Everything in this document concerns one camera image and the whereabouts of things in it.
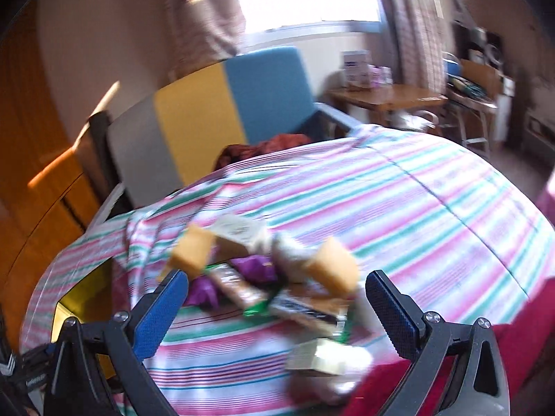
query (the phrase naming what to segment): wooden table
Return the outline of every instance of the wooden table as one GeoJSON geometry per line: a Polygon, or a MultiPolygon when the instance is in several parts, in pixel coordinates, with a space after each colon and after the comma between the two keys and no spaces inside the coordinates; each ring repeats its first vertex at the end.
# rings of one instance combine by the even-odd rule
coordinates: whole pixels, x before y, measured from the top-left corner
{"type": "Polygon", "coordinates": [[[387,126],[386,114],[389,111],[441,106],[447,101],[444,95],[407,84],[393,84],[361,91],[341,88],[328,91],[327,94],[334,100],[334,106],[343,112],[347,112],[346,104],[375,111],[377,114],[375,122],[382,126],[387,126]]]}

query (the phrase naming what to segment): tablecloth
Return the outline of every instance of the tablecloth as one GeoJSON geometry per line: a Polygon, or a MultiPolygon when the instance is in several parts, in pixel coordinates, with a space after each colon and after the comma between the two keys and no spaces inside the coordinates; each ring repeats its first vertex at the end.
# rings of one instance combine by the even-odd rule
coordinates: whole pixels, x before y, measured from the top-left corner
{"type": "MultiPolygon", "coordinates": [[[[114,257],[114,305],[132,307],[156,287],[184,227],[225,212],[307,245],[336,236],[363,277],[383,269],[424,311],[453,322],[511,321],[554,270],[553,228],[486,161],[439,137],[365,125],[230,165],[86,233],[38,283],[22,350],[49,341],[56,301],[97,265],[114,257]]],[[[179,414],[282,414],[315,408],[283,368],[291,347],[312,337],[293,322],[245,319],[231,304],[181,308],[144,365],[179,414]]],[[[382,334],[356,329],[351,341],[378,362],[395,355],[382,334]]]]}

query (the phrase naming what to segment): checkered curtain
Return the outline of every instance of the checkered curtain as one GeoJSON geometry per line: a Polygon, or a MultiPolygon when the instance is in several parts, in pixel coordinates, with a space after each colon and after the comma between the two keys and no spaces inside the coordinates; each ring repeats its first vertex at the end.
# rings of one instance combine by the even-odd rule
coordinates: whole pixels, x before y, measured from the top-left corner
{"type": "Polygon", "coordinates": [[[175,78],[239,53],[245,17],[238,0],[164,0],[174,41],[175,78]]]}
{"type": "Polygon", "coordinates": [[[399,47],[400,72],[405,84],[445,89],[441,19],[434,0],[382,0],[399,47]]]}

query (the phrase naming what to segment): red cloth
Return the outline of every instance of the red cloth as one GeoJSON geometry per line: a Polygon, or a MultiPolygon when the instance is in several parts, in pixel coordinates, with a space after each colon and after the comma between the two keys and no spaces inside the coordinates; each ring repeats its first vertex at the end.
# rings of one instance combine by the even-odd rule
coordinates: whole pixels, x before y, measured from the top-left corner
{"type": "Polygon", "coordinates": [[[299,147],[300,145],[311,143],[312,140],[310,137],[302,134],[280,134],[274,136],[269,141],[264,141],[254,146],[243,144],[228,145],[220,153],[214,170],[224,168],[229,164],[242,161],[243,159],[279,152],[281,150],[287,150],[288,148],[299,147]]]}
{"type": "MultiPolygon", "coordinates": [[[[493,327],[507,372],[510,396],[515,396],[523,385],[554,328],[555,279],[546,282],[540,293],[524,306],[512,324],[493,327]]],[[[452,363],[452,357],[443,362],[418,416],[434,412],[449,378],[452,363]]],[[[409,365],[409,361],[402,360],[375,368],[355,390],[342,416],[377,414],[409,365]]]]}

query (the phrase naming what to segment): yellow sponge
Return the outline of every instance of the yellow sponge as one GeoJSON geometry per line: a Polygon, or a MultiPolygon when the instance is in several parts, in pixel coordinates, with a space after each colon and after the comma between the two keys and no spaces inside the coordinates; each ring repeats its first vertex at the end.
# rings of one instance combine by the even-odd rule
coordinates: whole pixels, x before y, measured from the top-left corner
{"type": "Polygon", "coordinates": [[[187,231],[171,251],[167,267],[181,269],[193,280],[202,274],[210,261],[210,252],[216,240],[212,231],[190,223],[187,231]]]}
{"type": "Polygon", "coordinates": [[[333,237],[326,239],[304,270],[334,297],[345,298],[353,293],[360,277],[356,259],[333,237]]]}

